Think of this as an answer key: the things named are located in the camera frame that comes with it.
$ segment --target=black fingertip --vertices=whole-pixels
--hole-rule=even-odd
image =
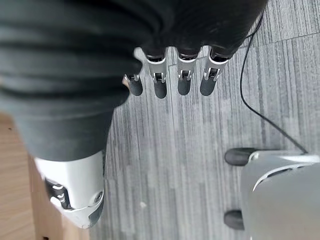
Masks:
[[[216,81],[213,81],[211,79],[205,80],[203,78],[200,85],[200,93],[203,96],[209,96],[214,91],[215,86],[216,86]]]
[[[191,80],[179,80],[178,92],[180,95],[185,96],[190,92]]]
[[[167,84],[166,82],[162,83],[161,81],[157,81],[154,83],[154,93],[159,99],[163,99],[167,95]]]
[[[138,81],[134,81],[134,80],[129,81],[128,85],[129,85],[130,92],[135,96],[140,96],[144,91],[140,79]]]

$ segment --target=black wheel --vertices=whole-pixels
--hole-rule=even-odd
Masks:
[[[224,160],[232,166],[245,166],[250,155],[256,151],[257,149],[250,147],[232,148],[226,151]]]
[[[242,212],[240,210],[231,210],[224,214],[224,224],[234,230],[245,230]]]

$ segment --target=robotic hand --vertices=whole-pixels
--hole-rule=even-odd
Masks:
[[[104,205],[104,149],[113,111],[143,92],[141,47],[164,98],[166,47],[188,94],[209,46],[200,91],[210,95],[267,0],[0,0],[0,109],[12,115],[52,204],[89,228]]]

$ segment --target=black cable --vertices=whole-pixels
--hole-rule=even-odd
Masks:
[[[271,121],[269,118],[267,118],[266,116],[262,115],[262,113],[256,111],[255,109],[253,109],[245,100],[244,98],[244,93],[243,93],[243,76],[244,76],[244,70],[245,70],[245,65],[247,62],[247,58],[248,58],[248,53],[250,50],[250,47],[252,45],[253,39],[255,34],[257,33],[257,31],[259,30],[261,23],[263,20],[263,13],[261,14],[260,20],[257,24],[257,26],[255,27],[255,30],[253,31],[252,34],[248,35],[247,38],[250,38],[249,44],[246,48],[246,52],[245,52],[245,56],[244,56],[244,60],[243,60],[243,64],[242,64],[242,69],[241,69],[241,77],[240,77],[240,95],[241,95],[241,100],[244,103],[244,105],[253,113],[255,113],[256,115],[258,115],[260,118],[262,118],[264,121],[268,122],[271,126],[273,126],[276,130],[278,130],[285,138],[287,138],[290,142],[292,142],[298,149],[300,149],[304,154],[307,154],[308,151],[300,144],[298,143],[293,137],[291,137],[288,133],[286,133],[283,129],[281,129],[277,124],[275,124],[273,121]]]

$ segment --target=gray carpet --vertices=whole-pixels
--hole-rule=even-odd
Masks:
[[[244,95],[306,148],[320,154],[320,0],[270,0],[244,71]],[[200,94],[200,54],[191,91],[178,94],[169,50],[168,94],[157,99],[148,69],[142,96],[114,114],[107,144],[104,213],[93,240],[242,240],[223,224],[240,207],[234,147],[294,149],[242,104],[242,47],[210,97]],[[137,55],[145,62],[142,52]]]

